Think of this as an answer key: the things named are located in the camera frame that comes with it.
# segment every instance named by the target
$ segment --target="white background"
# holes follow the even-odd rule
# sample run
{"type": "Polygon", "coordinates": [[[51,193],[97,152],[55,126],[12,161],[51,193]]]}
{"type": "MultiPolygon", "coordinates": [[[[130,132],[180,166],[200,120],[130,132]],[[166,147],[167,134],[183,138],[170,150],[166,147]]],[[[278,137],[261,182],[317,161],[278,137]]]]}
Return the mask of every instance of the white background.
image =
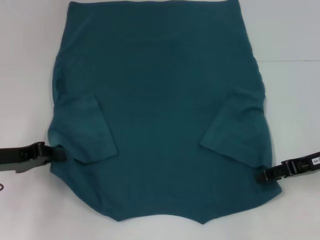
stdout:
{"type": "MultiPolygon", "coordinates": [[[[266,87],[274,164],[319,152],[320,1],[239,1],[266,87]]],[[[68,3],[0,0],[0,148],[48,142],[68,3]]],[[[267,204],[205,225],[168,215],[116,222],[85,205],[48,165],[0,172],[0,183],[1,240],[320,239],[319,172],[283,179],[283,193],[267,204]]]]}

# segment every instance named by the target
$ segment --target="teal garment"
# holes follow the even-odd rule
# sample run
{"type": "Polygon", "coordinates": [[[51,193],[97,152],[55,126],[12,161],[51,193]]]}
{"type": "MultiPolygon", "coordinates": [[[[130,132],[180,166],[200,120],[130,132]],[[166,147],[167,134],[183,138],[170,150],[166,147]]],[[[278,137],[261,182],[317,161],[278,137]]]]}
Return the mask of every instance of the teal garment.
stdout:
{"type": "Polygon", "coordinates": [[[53,73],[51,171],[117,221],[206,223],[281,192],[237,0],[71,2],[53,73]]]}

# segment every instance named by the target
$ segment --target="white table surface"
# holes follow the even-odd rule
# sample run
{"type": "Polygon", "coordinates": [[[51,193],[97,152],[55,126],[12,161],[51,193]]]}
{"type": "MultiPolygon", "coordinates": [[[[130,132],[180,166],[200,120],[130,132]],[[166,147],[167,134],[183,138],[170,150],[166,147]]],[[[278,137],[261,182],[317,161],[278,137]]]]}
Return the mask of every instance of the white table surface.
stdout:
{"type": "MultiPolygon", "coordinates": [[[[320,1],[239,1],[266,87],[274,164],[319,152],[320,1]]],[[[68,3],[0,0],[0,148],[48,142],[68,3]]],[[[283,179],[283,193],[267,204],[205,225],[169,215],[116,222],[78,199],[48,165],[0,172],[0,183],[1,240],[320,238],[320,173],[283,179]]]]}

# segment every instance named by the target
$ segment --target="teal fabric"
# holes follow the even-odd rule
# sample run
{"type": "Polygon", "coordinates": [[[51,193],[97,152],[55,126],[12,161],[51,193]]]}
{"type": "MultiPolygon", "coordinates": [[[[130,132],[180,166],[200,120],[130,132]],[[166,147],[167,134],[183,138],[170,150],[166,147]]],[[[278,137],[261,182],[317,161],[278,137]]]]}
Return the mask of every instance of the teal fabric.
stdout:
{"type": "Polygon", "coordinates": [[[265,90],[237,0],[71,2],[53,73],[51,171],[117,221],[199,223],[281,192],[265,90]]]}

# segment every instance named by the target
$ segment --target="white label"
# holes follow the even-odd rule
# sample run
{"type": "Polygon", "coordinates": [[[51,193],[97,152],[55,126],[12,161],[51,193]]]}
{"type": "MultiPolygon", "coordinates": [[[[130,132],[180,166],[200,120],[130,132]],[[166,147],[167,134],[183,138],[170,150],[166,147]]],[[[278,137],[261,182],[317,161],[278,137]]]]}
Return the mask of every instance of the white label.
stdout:
{"type": "Polygon", "coordinates": [[[312,161],[313,165],[320,164],[320,157],[314,158],[311,161],[312,161]]]}

